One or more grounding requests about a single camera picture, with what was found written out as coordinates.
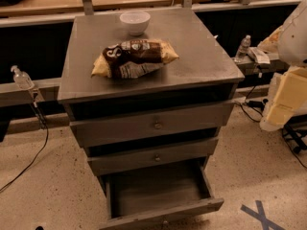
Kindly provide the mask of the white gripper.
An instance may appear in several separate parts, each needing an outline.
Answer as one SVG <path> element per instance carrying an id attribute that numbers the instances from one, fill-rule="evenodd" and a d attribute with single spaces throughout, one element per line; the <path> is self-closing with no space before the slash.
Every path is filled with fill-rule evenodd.
<path id="1" fill-rule="evenodd" d="M 291 66 L 284 74 L 274 73 L 260 127 L 265 131 L 279 130 L 306 102 L 306 67 Z"/>

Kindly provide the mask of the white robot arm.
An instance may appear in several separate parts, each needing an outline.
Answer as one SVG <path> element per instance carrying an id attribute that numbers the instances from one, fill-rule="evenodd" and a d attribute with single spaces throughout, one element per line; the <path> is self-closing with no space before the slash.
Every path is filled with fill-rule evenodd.
<path id="1" fill-rule="evenodd" d="M 260 127 L 276 131 L 286 125 L 307 101 L 307 0 L 303 0 L 281 26 L 277 40 L 279 59 L 289 65 L 274 74 Z"/>

